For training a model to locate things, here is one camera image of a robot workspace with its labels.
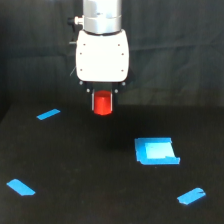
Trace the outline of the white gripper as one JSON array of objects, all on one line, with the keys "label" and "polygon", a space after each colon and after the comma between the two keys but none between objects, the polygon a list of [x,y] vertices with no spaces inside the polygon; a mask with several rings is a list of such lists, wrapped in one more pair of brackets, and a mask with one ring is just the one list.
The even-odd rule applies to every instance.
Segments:
[{"label": "white gripper", "polygon": [[91,110],[95,108],[95,91],[111,91],[111,113],[117,93],[126,85],[129,73],[129,45],[126,31],[110,35],[93,35],[81,30],[76,41],[75,68],[79,84],[91,93]]}]

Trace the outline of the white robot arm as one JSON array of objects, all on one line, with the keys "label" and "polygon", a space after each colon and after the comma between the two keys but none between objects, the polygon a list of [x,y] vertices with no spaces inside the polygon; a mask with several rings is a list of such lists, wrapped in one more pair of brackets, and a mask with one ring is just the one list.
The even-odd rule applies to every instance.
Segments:
[{"label": "white robot arm", "polygon": [[122,0],[83,0],[83,15],[67,19],[75,29],[80,25],[75,68],[79,84],[91,94],[92,111],[101,116],[112,113],[114,95],[126,85],[129,73],[129,45],[121,26]]}]

